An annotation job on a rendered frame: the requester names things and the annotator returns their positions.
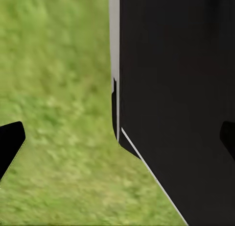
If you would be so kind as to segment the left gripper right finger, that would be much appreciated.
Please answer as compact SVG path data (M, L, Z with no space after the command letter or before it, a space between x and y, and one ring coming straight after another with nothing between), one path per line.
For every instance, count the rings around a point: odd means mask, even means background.
M235 123L224 121L219 138L235 160Z

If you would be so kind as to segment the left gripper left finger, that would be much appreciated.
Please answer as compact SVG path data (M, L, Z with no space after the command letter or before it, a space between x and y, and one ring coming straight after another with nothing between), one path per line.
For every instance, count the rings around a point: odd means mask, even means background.
M0 126L0 180L25 141L21 121Z

